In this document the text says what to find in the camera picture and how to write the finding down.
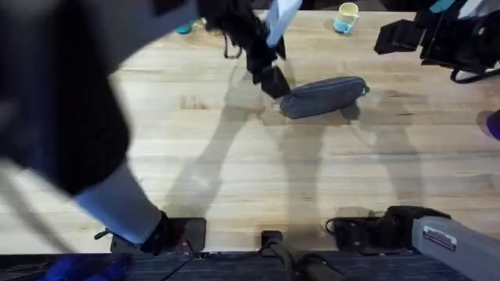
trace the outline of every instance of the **gray zipper pouch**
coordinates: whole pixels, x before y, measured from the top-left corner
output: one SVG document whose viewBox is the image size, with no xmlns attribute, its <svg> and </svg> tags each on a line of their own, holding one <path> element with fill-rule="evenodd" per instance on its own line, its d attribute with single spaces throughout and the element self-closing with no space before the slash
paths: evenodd
<svg viewBox="0 0 500 281">
<path fill-rule="evenodd" d="M 326 79 L 291 90 L 281 100 L 280 107 L 290 119 L 316 116 L 346 108 L 369 92 L 370 88 L 360 77 Z"/>
</svg>

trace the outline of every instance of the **purple object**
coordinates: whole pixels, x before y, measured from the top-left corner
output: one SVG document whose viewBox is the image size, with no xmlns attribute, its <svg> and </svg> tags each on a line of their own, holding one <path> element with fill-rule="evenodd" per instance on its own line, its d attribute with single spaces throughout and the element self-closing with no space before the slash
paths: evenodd
<svg viewBox="0 0 500 281">
<path fill-rule="evenodd" d="M 500 110 L 488 116 L 486 126 L 490 130 L 491 135 L 500 141 Z"/>
</svg>

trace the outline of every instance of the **label sticker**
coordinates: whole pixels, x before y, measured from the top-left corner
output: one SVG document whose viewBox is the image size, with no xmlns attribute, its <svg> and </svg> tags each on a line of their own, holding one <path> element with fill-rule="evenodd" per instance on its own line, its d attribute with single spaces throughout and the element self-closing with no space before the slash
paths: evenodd
<svg viewBox="0 0 500 281">
<path fill-rule="evenodd" d="M 456 238 L 430 226 L 423 226 L 423 238 L 441 245 L 450 251 L 456 250 Z"/>
</svg>

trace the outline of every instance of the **yellow mug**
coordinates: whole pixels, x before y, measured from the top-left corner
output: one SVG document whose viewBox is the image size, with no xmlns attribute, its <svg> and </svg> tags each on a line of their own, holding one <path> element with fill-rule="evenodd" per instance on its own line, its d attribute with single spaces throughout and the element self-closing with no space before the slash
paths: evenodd
<svg viewBox="0 0 500 281">
<path fill-rule="evenodd" d="M 356 4 L 347 2 L 341 5 L 335 16 L 334 29 L 337 32 L 348 34 L 351 32 L 356 20 L 359 18 L 359 8 Z"/>
</svg>

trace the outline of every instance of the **wooden table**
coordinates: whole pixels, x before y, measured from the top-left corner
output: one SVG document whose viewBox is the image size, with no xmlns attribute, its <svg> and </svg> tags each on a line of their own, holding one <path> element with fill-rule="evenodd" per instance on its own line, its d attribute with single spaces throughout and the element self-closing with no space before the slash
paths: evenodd
<svg viewBox="0 0 500 281">
<path fill-rule="evenodd" d="M 200 28 L 138 52 L 113 79 L 148 196 L 170 216 L 207 218 L 211 251 L 256 249 L 264 229 L 331 248 L 326 219 L 391 205 L 437 208 L 500 238 L 500 143 L 477 125 L 500 108 L 498 81 L 457 85 L 448 69 L 421 66 L 418 53 L 373 51 L 380 26 L 412 17 L 362 12 L 341 36 L 334 12 L 300 12 L 289 28 L 289 60 L 279 64 L 291 85 L 366 79 L 372 91 L 355 120 L 285 119 L 252 85 L 244 58 L 223 59 L 222 38 Z M 16 188 L 2 184 L 1 253 L 109 250 L 109 240 L 92 239 L 102 226 L 69 199 L 30 172 L 9 175 Z"/>
</svg>

